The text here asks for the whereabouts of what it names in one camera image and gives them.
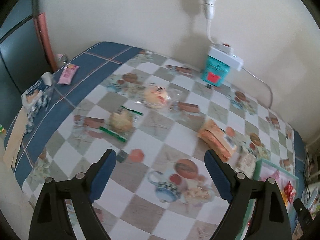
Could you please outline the peach striped snack packet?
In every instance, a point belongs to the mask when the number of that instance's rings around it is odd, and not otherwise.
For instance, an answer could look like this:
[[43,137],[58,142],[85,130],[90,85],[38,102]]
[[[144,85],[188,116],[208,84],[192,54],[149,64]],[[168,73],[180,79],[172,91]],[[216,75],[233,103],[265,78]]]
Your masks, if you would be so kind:
[[208,119],[199,129],[197,136],[202,139],[218,157],[226,163],[237,150],[232,137],[224,132],[214,120]]

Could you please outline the round bun clear wrapper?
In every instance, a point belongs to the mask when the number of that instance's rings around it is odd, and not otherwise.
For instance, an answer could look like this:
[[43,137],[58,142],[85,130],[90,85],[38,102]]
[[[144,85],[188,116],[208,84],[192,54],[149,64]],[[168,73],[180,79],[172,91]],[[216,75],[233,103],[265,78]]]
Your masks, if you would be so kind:
[[141,89],[135,98],[135,103],[143,104],[151,109],[170,108],[184,96],[184,91],[176,88],[165,88],[150,83]]

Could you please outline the teal box with red label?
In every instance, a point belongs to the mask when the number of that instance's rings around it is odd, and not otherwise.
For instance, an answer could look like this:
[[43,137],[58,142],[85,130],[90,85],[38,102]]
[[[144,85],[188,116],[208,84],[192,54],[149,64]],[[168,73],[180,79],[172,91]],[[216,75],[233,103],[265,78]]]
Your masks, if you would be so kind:
[[230,71],[230,66],[211,57],[207,57],[205,68],[201,74],[201,79],[215,87],[220,87]]

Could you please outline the teal rimmed white tray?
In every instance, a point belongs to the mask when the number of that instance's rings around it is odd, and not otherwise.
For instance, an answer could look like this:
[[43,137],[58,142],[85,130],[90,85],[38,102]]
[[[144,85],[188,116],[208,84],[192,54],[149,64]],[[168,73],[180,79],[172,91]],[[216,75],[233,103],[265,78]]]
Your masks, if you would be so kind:
[[[261,181],[275,170],[280,171],[279,184],[273,178]],[[299,179],[265,159],[257,162],[252,179],[261,188],[254,188],[237,239],[291,239],[293,206],[285,206],[281,191],[288,181],[297,190]]]

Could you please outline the pink snack packet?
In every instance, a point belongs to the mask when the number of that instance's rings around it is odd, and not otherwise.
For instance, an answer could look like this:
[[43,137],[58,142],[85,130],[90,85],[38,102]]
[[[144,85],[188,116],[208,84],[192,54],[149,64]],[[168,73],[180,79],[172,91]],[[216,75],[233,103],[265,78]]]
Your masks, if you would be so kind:
[[273,178],[279,184],[281,182],[280,171],[279,170],[275,170],[272,174],[269,174],[269,175],[266,175],[264,177],[261,177],[261,181],[265,181],[268,178]]

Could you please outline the round cake green wrapper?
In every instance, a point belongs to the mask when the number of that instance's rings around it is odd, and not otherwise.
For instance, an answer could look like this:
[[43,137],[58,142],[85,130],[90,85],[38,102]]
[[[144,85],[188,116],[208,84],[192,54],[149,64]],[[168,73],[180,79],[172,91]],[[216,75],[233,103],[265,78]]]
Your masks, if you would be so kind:
[[99,127],[99,130],[115,137],[121,142],[127,142],[135,124],[143,115],[139,111],[120,106]]

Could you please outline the orange yellow snack packet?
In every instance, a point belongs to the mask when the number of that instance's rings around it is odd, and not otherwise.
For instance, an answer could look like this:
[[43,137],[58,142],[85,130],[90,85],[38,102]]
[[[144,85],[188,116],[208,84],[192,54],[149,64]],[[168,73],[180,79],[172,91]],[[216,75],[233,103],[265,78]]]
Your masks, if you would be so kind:
[[282,196],[282,199],[284,201],[285,206],[288,206],[289,201],[288,201],[287,195],[285,194],[284,191],[281,191],[281,196]]

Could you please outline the white lamp socket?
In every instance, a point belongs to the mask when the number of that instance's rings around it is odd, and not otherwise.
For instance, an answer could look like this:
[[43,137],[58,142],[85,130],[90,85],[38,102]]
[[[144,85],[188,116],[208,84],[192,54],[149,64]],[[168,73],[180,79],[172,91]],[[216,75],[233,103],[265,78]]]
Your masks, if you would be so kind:
[[204,15],[207,20],[212,20],[215,14],[216,0],[203,0]]

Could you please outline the white power strip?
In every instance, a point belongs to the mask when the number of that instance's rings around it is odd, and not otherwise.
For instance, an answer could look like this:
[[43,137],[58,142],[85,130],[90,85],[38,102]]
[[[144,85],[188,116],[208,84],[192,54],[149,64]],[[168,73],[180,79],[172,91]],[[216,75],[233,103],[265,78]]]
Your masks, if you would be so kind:
[[242,67],[244,65],[244,61],[243,59],[241,59],[240,57],[232,54],[229,55],[219,49],[217,49],[216,46],[210,46],[209,50],[208,50],[208,56],[213,57],[219,61],[221,61],[222,63],[230,66],[231,68],[240,71],[242,70]]

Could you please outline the small pink packet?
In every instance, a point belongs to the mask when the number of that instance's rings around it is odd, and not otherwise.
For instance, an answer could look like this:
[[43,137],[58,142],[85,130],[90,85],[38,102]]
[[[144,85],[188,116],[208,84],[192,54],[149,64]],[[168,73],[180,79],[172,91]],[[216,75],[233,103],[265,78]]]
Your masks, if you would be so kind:
[[58,84],[70,85],[74,75],[76,74],[76,72],[79,68],[80,68],[80,66],[75,65],[75,64],[71,64],[71,63],[65,65],[63,68],[63,71],[60,75],[60,78],[58,80]]

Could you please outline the blue white patterned bag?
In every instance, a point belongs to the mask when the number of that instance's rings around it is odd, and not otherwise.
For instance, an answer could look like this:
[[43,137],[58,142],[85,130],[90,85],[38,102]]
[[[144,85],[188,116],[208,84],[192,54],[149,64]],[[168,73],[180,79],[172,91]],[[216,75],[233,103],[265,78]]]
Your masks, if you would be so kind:
[[53,97],[55,81],[50,72],[45,72],[32,86],[21,95],[22,106],[27,115],[25,134],[34,127],[34,121],[41,109],[48,109]]

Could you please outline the checkered tablecloth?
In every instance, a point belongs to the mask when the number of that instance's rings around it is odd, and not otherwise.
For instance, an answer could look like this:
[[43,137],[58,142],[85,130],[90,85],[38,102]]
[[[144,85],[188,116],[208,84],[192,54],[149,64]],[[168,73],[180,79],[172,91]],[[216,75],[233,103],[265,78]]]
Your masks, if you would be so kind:
[[[55,85],[18,154],[14,175],[31,205],[46,178],[71,179],[111,148],[117,163],[93,209],[112,239],[209,239],[228,203],[204,165],[208,146],[197,136],[208,119],[232,137],[237,153],[295,176],[297,134],[235,86],[209,88],[199,72],[170,71],[177,61],[111,42],[93,45],[72,63],[80,68],[71,84]],[[150,83],[184,96],[165,109],[135,103]],[[127,142],[99,130],[120,106],[144,114]]]

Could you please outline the small red candy wrapper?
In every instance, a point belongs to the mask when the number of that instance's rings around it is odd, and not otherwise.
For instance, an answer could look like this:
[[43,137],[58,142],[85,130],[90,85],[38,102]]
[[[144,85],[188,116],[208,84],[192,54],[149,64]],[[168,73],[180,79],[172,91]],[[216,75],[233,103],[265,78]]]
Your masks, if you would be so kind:
[[287,185],[284,187],[284,193],[289,203],[292,204],[296,196],[296,189],[292,186],[291,181],[288,181]]

